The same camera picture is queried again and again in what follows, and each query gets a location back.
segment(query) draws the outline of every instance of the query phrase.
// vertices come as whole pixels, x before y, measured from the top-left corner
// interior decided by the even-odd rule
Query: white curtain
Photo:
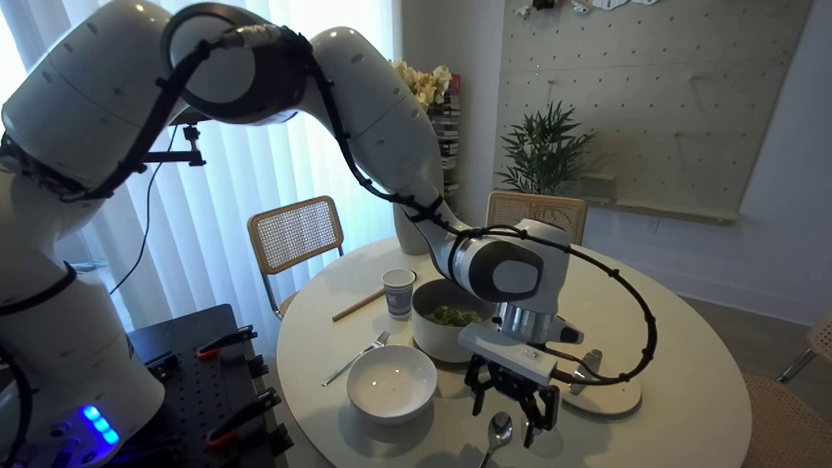
[[[8,18],[13,16],[8,23],[13,23],[18,52],[31,68],[34,57],[44,52],[42,47],[94,13],[99,0],[8,0],[0,5]],[[190,3],[161,0],[161,5],[179,10]],[[330,26],[354,26],[385,57],[393,60],[398,55],[398,8],[387,0],[237,0],[234,5],[283,23],[307,39]],[[205,122],[200,125],[198,146],[208,161],[205,166],[164,164],[151,195],[153,166],[130,177],[60,252],[68,260],[96,265],[109,283],[120,281],[138,257],[148,229],[146,203],[151,200],[151,234],[143,263],[112,296],[125,328],[133,330],[213,304],[231,304],[239,325],[257,328],[257,348],[273,354],[278,322],[257,276],[244,231],[247,218],[273,205],[333,195],[348,252],[390,237],[393,211],[351,179],[335,140],[307,114],[286,125],[263,127]],[[315,260],[281,276],[276,281],[278,296],[304,286],[330,260]]]

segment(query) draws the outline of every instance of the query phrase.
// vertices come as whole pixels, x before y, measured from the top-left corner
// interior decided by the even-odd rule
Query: round table
[[[348,252],[296,294],[276,354],[283,400],[333,465],[478,465],[489,447],[486,424],[497,411],[512,413],[517,434],[491,458],[494,465],[741,465],[751,437],[751,406],[725,343],[666,286],[590,255],[621,268],[658,320],[658,351],[640,374],[642,400],[624,416],[595,416],[562,403],[556,429],[523,447],[520,406],[491,390],[484,411],[473,416],[465,367],[439,364],[439,390],[426,413],[403,426],[367,421],[348,403],[346,374],[328,387],[322,380],[382,330],[393,333],[390,343],[413,346],[411,320],[393,320],[385,299],[341,322],[333,322],[333,315],[380,291],[390,268],[413,268],[419,283],[439,276],[426,255],[403,255],[393,239]],[[559,315],[585,333],[575,354],[603,351],[603,372],[629,369],[645,346],[634,299],[577,257],[567,270]]]

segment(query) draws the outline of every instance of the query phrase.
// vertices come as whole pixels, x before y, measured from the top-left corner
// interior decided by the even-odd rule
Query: wooden floor
[[[777,374],[806,348],[806,328],[751,312],[738,312],[689,299],[694,309],[718,330],[736,364],[749,374]],[[793,382],[788,382],[819,416],[832,424],[832,364],[814,359]]]

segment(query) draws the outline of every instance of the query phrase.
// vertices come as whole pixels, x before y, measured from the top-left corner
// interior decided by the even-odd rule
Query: white robotic arm
[[[465,226],[429,182],[439,148],[426,114],[361,34],[330,29],[307,42],[229,5],[169,16],[122,0],[52,47],[3,104],[0,346],[39,385],[29,445],[44,458],[62,452],[55,426],[91,426],[91,403],[112,432],[83,434],[83,465],[107,463],[161,406],[164,387],[130,354],[104,286],[78,281],[49,252],[143,169],[153,138],[185,109],[179,99],[237,125],[315,114],[359,182],[416,221],[437,270],[507,302],[499,335],[468,330],[465,346],[549,382],[551,361],[538,367],[525,348],[567,330],[556,315],[564,231]]]

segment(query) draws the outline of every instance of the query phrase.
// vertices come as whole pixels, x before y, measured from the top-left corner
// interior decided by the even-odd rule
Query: floor
[[[731,307],[718,307],[697,299],[686,299],[725,341],[741,372],[770,374],[772,380],[806,348],[806,328],[738,312]],[[819,416],[832,424],[832,364],[814,359],[793,382],[796,390]],[[325,468],[315,447],[304,439],[302,429],[291,421],[286,406],[276,408],[278,421],[283,421],[296,439],[276,465],[312,465]]]

